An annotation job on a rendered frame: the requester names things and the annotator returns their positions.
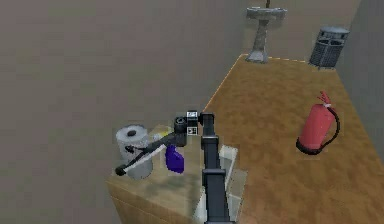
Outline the tan wooden stand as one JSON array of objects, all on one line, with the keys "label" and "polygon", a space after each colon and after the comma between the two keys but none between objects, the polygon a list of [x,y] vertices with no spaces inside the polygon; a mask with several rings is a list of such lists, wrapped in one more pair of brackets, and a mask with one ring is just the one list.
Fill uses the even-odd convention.
[{"label": "tan wooden stand", "polygon": [[[116,140],[124,162],[132,160],[140,151],[127,152],[125,146],[147,146],[171,132],[158,125],[151,132],[139,125],[129,125],[116,133]],[[113,174],[107,179],[110,196],[121,224],[204,224],[206,200],[201,170],[204,168],[200,137],[188,136],[187,145],[178,148],[184,157],[184,172],[169,171],[165,162],[165,147],[151,155],[151,159],[130,169],[126,175]],[[225,187],[229,216],[238,220],[247,172],[235,169],[238,149],[221,145],[220,166],[226,170]]]}]

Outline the purple spray bottle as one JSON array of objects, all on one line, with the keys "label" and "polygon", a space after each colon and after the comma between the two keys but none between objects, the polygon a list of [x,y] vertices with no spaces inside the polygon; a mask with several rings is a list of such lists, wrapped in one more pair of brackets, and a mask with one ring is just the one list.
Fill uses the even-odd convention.
[{"label": "purple spray bottle", "polygon": [[176,150],[174,145],[169,145],[165,152],[166,167],[175,173],[184,172],[184,157]]}]

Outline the grey pedestal sink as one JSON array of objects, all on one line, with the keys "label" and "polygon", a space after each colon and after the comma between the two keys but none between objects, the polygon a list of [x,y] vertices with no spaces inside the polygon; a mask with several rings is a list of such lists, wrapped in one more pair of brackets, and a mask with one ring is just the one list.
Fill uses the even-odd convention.
[{"label": "grey pedestal sink", "polygon": [[272,8],[270,4],[271,0],[266,0],[264,7],[252,6],[246,9],[246,18],[258,21],[253,47],[246,57],[247,62],[260,64],[268,62],[266,51],[268,24],[271,21],[282,21],[287,13],[287,9]]}]

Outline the red fire extinguisher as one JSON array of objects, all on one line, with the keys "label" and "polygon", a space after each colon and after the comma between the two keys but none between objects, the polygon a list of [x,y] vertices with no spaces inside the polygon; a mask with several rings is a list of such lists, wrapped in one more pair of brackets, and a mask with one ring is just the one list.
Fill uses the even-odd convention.
[{"label": "red fire extinguisher", "polygon": [[[296,148],[307,155],[318,155],[339,135],[340,118],[332,107],[331,99],[325,91],[320,92],[321,104],[314,104],[305,121],[301,134],[296,140]],[[325,141],[332,124],[336,124],[333,136]]]}]

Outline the white toilet paper roll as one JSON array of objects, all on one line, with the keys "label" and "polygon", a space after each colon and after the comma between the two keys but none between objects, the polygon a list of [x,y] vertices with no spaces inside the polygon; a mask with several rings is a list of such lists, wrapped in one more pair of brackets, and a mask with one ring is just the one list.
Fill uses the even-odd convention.
[{"label": "white toilet paper roll", "polygon": [[132,165],[147,155],[144,151],[149,144],[147,129],[142,125],[125,126],[117,131],[116,141],[124,163],[115,169],[115,173],[135,180],[148,177],[153,170],[151,159],[132,168]]}]

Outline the dark grey mesh bin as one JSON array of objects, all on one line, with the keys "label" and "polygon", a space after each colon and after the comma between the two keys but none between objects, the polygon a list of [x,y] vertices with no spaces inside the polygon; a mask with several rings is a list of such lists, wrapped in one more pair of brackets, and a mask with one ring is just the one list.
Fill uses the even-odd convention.
[{"label": "dark grey mesh bin", "polygon": [[334,69],[349,33],[343,27],[321,27],[308,64],[318,69]]}]

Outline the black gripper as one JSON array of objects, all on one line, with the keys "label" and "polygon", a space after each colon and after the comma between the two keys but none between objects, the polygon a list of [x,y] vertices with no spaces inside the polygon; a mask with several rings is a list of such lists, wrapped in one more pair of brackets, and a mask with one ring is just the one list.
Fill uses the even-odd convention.
[{"label": "black gripper", "polygon": [[139,151],[142,152],[128,164],[118,166],[115,169],[115,174],[118,176],[127,174],[130,170],[133,170],[160,153],[166,146],[174,145],[176,147],[184,147],[187,144],[186,132],[186,119],[184,117],[176,117],[174,120],[173,132],[168,134],[167,137],[157,139],[154,142],[150,142],[148,137],[130,137],[127,145],[124,147],[124,152],[127,154],[135,154]]}]

